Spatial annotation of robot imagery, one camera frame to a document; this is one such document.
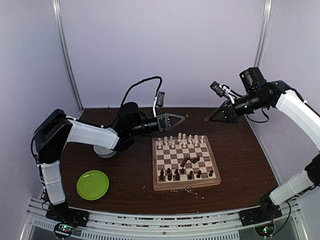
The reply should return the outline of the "dark rook chess piece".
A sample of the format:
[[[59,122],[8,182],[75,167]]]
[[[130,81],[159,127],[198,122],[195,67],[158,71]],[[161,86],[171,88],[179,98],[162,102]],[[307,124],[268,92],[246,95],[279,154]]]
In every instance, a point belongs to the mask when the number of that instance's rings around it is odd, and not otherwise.
[[[160,171],[159,180],[160,180],[161,182],[165,182],[165,181],[166,181],[165,172],[164,172],[163,169]]]

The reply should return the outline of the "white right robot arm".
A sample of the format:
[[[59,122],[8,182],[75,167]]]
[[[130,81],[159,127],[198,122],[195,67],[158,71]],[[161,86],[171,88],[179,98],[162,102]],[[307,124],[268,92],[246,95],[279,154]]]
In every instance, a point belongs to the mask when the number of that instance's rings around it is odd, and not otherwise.
[[[320,115],[295,88],[267,80],[258,67],[239,78],[242,94],[225,83],[210,84],[221,105],[205,121],[232,125],[246,118],[251,124],[278,183],[256,210],[266,221],[282,204],[320,186]]]

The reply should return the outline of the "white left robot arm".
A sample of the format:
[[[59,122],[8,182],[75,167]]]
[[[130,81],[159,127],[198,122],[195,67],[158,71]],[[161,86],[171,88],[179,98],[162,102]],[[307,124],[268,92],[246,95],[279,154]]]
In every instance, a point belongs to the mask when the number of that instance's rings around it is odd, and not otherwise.
[[[34,131],[30,141],[30,153],[39,168],[51,211],[61,222],[72,218],[60,171],[60,160],[66,145],[78,144],[98,148],[102,150],[102,155],[110,158],[127,150],[137,138],[155,132],[169,132],[186,119],[182,115],[160,112],[165,93],[159,87],[155,90],[150,116],[140,110],[136,102],[127,101],[133,88],[152,80],[158,80],[160,84],[163,82],[160,76],[152,76],[129,87],[115,119],[109,125],[90,123],[69,116],[62,109],[55,109]]]

